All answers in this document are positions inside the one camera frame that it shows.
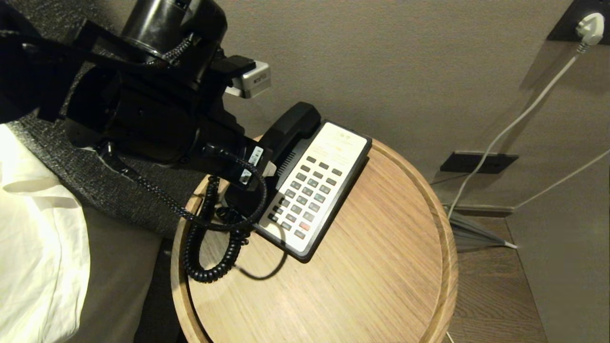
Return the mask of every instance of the wooden tabletop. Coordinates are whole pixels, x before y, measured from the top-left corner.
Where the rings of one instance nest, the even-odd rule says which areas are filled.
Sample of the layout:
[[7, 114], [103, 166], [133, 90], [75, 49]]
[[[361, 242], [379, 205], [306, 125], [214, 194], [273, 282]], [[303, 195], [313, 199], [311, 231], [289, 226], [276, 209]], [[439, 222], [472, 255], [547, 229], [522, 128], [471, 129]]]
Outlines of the wooden tabletop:
[[[458, 281], [445, 212], [396, 152], [374, 141], [368, 156], [307, 264], [253, 234], [236, 268], [215, 283], [197, 283], [182, 268], [188, 224], [180, 221], [171, 286], [189, 342], [442, 341]], [[187, 209], [199, 208], [206, 184]], [[202, 265], [215, 265], [227, 241], [227, 234], [208, 232]]]

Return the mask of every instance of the wooden floor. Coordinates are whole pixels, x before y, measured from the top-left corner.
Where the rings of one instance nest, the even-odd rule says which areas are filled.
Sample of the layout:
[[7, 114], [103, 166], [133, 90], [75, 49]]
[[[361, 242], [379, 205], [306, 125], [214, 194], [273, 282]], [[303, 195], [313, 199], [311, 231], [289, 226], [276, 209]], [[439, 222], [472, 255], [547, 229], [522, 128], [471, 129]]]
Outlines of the wooden floor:
[[[512, 242], [503, 218], [471, 217]], [[455, 343], [547, 343], [517, 250], [459, 253]], [[450, 343], [445, 337], [443, 343]]]

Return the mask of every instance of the white plug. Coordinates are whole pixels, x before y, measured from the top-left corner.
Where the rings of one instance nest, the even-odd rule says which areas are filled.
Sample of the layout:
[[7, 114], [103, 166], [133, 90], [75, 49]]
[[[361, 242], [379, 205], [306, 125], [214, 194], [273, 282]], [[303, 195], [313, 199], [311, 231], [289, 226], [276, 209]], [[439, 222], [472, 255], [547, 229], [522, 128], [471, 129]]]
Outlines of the white plug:
[[604, 16], [591, 13], [578, 23], [576, 33], [583, 38], [586, 45], [596, 45], [604, 37]]

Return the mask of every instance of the wall socket plate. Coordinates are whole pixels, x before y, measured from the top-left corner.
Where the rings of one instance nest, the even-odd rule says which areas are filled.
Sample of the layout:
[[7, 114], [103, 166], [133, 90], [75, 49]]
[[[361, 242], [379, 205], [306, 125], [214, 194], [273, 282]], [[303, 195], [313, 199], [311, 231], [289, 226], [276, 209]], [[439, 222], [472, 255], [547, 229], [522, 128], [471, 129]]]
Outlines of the wall socket plate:
[[580, 42], [576, 34], [578, 23], [591, 13], [599, 12], [606, 18], [604, 38], [600, 44], [610, 45], [610, 0], [574, 0], [548, 35], [548, 40]]
[[[483, 153], [456, 151], [449, 156], [447, 161], [440, 166], [442, 172], [471, 173], [481, 162]], [[519, 156], [507, 154], [489, 154], [485, 163], [481, 166], [478, 173], [481, 174], [500, 174], [509, 165], [515, 162]]]

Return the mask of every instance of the gray blanket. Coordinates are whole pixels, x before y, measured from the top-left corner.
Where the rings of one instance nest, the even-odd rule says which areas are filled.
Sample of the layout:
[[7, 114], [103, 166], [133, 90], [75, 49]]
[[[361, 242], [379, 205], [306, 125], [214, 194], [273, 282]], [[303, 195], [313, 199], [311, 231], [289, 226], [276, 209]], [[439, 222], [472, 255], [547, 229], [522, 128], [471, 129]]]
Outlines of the gray blanket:
[[[25, 14], [42, 36], [61, 40], [83, 18], [117, 33], [100, 6], [103, 2], [18, 0], [9, 4]], [[28, 116], [9, 123], [9, 128], [85, 205], [173, 237], [178, 218], [145, 190], [106, 169], [94, 153], [73, 148], [65, 137], [61, 121], [50, 124]], [[171, 170], [142, 161], [126, 162], [183, 204], [203, 177], [201, 173]]]

